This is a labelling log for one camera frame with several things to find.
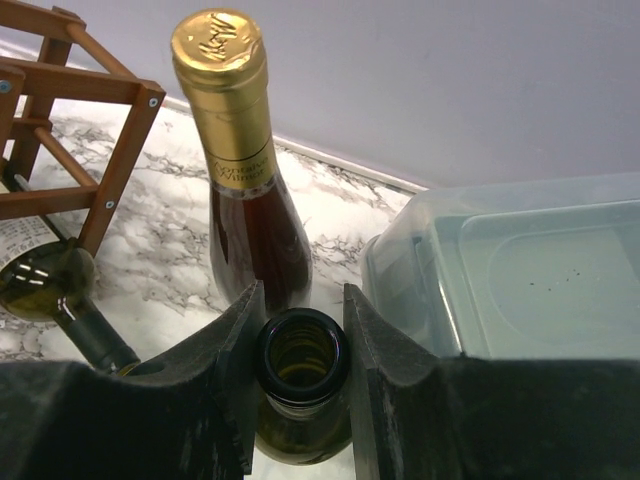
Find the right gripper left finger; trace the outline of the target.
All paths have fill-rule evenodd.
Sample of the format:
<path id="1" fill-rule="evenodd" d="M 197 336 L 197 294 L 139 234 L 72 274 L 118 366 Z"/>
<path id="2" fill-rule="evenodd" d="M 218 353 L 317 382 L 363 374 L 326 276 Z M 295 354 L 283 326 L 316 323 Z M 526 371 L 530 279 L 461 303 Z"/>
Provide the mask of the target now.
<path id="1" fill-rule="evenodd" d="M 75 361 L 1 366 L 5 479 L 241 479 L 252 469 L 264 287 L 124 377 Z"/>

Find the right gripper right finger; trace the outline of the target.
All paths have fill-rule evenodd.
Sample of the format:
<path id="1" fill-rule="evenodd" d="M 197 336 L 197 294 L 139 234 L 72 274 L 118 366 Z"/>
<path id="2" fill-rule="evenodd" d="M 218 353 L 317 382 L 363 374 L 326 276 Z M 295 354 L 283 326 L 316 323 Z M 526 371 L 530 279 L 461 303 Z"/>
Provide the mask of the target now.
<path id="1" fill-rule="evenodd" d="M 344 288 L 360 479 L 635 479 L 635 360 L 440 358 Z"/>

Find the green bottle rack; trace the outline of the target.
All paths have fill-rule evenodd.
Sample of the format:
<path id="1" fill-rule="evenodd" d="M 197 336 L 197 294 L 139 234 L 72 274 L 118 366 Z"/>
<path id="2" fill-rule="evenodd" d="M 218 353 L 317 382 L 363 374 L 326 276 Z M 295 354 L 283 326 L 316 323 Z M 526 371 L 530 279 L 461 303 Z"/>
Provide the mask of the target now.
<path id="1" fill-rule="evenodd" d="M 93 256 L 51 215 L 1 221 L 1 307 L 52 321 L 96 370 L 123 376 L 139 357 L 91 300 Z"/>
<path id="2" fill-rule="evenodd" d="M 352 440 L 351 352 L 340 325 L 311 308 L 269 320 L 257 338 L 254 368 L 262 389 L 256 446 L 271 459 L 314 465 Z"/>

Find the dark bottle gold foil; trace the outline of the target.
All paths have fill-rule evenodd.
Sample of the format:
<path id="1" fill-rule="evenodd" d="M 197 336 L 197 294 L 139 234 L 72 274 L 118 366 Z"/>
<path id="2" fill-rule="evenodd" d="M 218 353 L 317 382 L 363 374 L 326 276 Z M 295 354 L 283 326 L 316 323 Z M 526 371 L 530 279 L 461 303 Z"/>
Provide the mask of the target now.
<path id="1" fill-rule="evenodd" d="M 308 305 L 311 249 L 276 160 L 259 26 L 235 9 L 202 10 L 177 25 L 171 50 L 210 177 L 218 290 L 233 301 L 260 280 L 269 315 Z"/>

